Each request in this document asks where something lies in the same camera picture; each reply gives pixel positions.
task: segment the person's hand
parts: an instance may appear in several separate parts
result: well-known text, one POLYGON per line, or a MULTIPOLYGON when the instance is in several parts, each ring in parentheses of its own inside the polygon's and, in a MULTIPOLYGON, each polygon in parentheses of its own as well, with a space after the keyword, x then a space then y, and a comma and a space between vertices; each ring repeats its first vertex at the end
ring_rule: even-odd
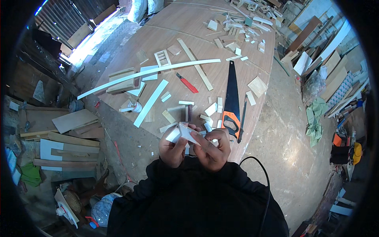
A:
POLYGON ((184 160, 185 146, 188 141, 184 138, 179 138, 178 142, 175 144, 166 140, 166 137, 174 128, 175 126, 167 129, 164 135, 162 136, 161 140, 159 141, 159 154, 161 160, 166 165, 172 168, 178 168, 184 160))
POLYGON ((203 137, 201 134, 191 132, 191 136, 201 145, 193 145, 193 151, 199 158, 200 163, 209 171, 221 170, 227 162, 230 154, 229 131, 227 129, 215 129, 203 137), (215 147, 210 140, 217 139, 215 147))

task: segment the green cloth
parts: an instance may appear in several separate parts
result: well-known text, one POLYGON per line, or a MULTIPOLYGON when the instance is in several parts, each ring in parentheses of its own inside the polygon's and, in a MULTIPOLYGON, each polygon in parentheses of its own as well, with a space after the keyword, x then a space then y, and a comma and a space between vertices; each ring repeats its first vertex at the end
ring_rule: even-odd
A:
POLYGON ((323 126, 321 125, 320 118, 328 110, 328 105, 325 101, 318 97, 306 109, 308 118, 308 129, 305 133, 310 136, 310 147, 317 145, 323 135, 323 126))
POLYGON ((22 171, 21 181, 24 181, 33 187, 37 187, 41 183, 39 167, 34 166, 33 163, 29 163, 20 169, 22 171))

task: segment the plastic bag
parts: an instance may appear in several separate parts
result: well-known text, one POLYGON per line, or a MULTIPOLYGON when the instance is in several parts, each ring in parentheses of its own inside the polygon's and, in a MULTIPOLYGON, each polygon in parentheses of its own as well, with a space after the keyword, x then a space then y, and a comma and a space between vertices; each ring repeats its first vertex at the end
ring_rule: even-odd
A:
POLYGON ((327 67, 320 67, 319 72, 313 71, 309 79, 302 89, 302 100, 307 106, 310 106, 313 101, 319 97, 326 89, 327 67))
POLYGON ((133 0, 132 8, 128 14, 128 20, 138 23, 142 20, 147 10, 147 0, 133 0))
POLYGON ((148 15, 162 11, 162 9, 164 8, 163 6, 164 0, 147 0, 147 1, 149 3, 149 11, 147 12, 148 15))

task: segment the hand saw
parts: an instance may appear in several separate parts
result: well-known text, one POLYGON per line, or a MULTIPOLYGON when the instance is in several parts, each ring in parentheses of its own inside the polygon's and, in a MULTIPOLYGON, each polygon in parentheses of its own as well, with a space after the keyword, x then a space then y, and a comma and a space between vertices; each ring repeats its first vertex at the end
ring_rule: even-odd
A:
POLYGON ((229 134, 238 139, 238 136, 240 134, 240 126, 240 102, 238 100, 236 70, 234 67, 234 61, 229 61, 228 86, 226 88, 225 105, 224 112, 222 113, 221 127, 227 128, 229 130, 229 134), (235 126, 235 129, 229 127, 227 124, 225 126, 225 121, 232 122, 235 126))

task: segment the concrete floor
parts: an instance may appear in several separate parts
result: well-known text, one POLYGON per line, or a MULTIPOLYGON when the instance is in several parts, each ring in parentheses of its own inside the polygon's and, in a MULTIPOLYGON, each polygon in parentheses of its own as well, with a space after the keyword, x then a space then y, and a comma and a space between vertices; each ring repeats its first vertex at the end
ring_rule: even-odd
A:
MULTIPOLYGON (((86 67, 76 78, 83 91, 95 86, 104 68, 122 47, 120 43, 128 40, 132 36, 130 32, 135 32, 137 28, 136 24, 130 23, 114 39, 114 43, 106 49, 111 52, 111 56, 105 63, 98 61, 94 66, 83 63, 86 67)), ((295 85, 294 77, 288 77, 275 60, 268 86, 246 156, 251 154, 257 157, 265 166, 271 192, 282 208, 292 234, 302 221, 312 217, 322 199, 330 177, 329 157, 335 124, 334 120, 321 119, 323 137, 318 145, 310 148, 310 139, 305 135, 307 117, 300 87, 295 85)), ((145 179, 146 166, 159 156, 158 138, 142 128, 136 128, 130 120, 105 103, 95 109, 98 100, 96 96, 90 95, 85 99, 85 104, 93 113, 98 112, 109 134, 105 135, 100 145, 106 156, 106 160, 101 162, 102 169, 113 169, 116 177, 110 185, 122 184, 126 180, 114 141, 117 141, 122 163, 131 179, 134 182, 145 179)), ((256 161, 247 160, 242 168, 252 180, 266 184, 264 172, 256 161)))

